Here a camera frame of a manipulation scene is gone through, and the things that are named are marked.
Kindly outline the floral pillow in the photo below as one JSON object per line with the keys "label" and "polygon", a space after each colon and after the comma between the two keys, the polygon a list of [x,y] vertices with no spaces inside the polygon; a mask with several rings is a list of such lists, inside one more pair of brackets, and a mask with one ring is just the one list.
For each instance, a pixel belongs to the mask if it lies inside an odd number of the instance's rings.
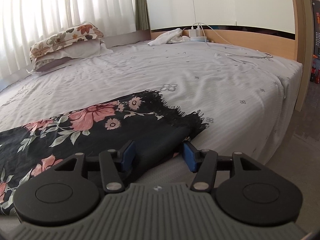
{"label": "floral pillow", "polygon": [[33,44],[30,48],[30,60],[34,61],[48,53],[66,48],[77,42],[101,38],[104,38],[103,32],[90,22],[72,26]]}

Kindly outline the white sheer curtain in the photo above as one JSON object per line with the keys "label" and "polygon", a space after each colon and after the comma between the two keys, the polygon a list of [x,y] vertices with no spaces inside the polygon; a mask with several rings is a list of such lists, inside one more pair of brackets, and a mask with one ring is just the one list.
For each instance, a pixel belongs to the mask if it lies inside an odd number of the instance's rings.
{"label": "white sheer curtain", "polygon": [[106,36],[134,32],[133,0],[1,0],[1,79],[29,65],[33,44],[85,22]]}

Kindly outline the white cloth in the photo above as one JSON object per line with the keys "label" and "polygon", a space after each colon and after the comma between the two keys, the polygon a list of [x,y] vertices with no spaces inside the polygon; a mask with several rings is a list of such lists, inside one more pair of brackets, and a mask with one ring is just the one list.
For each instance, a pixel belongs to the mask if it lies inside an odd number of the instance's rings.
{"label": "white cloth", "polygon": [[182,35],[183,30],[180,28],[167,31],[159,35],[156,39],[148,43],[149,46],[159,46],[161,44],[173,44],[191,41],[190,37]]}

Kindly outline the dark patterned cabinet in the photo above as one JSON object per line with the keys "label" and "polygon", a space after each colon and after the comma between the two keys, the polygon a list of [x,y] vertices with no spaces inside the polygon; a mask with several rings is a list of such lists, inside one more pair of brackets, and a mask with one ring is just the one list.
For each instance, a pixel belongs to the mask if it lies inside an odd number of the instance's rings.
{"label": "dark patterned cabinet", "polygon": [[314,21],[314,50],[310,81],[319,84],[319,0],[312,0]]}

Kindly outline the white charger block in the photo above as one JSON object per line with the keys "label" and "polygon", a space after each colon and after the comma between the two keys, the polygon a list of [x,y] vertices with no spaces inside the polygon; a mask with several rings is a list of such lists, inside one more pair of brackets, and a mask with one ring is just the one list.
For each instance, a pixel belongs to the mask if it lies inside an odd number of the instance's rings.
{"label": "white charger block", "polygon": [[196,37],[202,37],[202,36],[203,36],[203,31],[201,28],[189,29],[190,38],[196,38]]}

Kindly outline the white patterned bed sheet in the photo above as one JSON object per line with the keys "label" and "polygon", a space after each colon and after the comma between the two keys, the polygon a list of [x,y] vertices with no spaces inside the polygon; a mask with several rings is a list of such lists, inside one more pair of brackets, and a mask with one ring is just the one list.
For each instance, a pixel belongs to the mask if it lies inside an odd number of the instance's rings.
{"label": "white patterned bed sheet", "polygon": [[[208,127],[191,143],[220,155],[240,151],[262,164],[280,145],[294,110],[302,64],[247,48],[182,42],[121,46],[73,60],[1,92],[1,132],[30,122],[156,90],[170,107],[200,111]],[[133,181],[185,182],[181,151]]]}

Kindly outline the black floral pants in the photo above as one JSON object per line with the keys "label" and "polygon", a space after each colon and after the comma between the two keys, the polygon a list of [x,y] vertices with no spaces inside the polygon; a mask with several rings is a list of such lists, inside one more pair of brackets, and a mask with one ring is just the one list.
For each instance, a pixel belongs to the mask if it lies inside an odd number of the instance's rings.
{"label": "black floral pants", "polygon": [[137,153],[125,184],[169,161],[208,127],[200,111],[170,107],[156,90],[125,95],[1,132],[1,214],[14,215],[17,188],[75,153],[97,157],[132,140]]}

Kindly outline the wooden bed frame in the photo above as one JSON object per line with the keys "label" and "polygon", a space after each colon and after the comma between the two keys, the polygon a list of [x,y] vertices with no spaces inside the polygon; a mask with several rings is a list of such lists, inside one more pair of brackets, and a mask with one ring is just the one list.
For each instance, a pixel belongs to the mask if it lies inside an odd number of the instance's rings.
{"label": "wooden bed frame", "polygon": [[313,55],[311,0],[147,0],[152,38],[166,29],[209,26],[206,36],[295,60],[303,74],[295,109],[301,111]]}

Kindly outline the green curtain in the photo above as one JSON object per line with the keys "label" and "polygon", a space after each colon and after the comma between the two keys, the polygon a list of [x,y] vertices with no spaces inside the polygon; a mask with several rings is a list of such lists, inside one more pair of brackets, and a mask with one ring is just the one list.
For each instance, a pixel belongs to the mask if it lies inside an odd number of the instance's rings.
{"label": "green curtain", "polygon": [[135,18],[137,30],[149,30],[150,22],[147,0],[135,0],[135,5]]}

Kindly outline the white purple pillow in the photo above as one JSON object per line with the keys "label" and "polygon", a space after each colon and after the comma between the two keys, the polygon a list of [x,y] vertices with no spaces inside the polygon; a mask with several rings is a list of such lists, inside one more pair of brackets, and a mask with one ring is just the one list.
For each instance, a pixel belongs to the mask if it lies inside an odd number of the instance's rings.
{"label": "white purple pillow", "polygon": [[36,58],[33,69],[29,74],[40,75],[52,72],[60,67],[64,67],[68,61],[104,56],[112,52],[113,50],[108,49],[101,39],[76,42],[71,46]]}

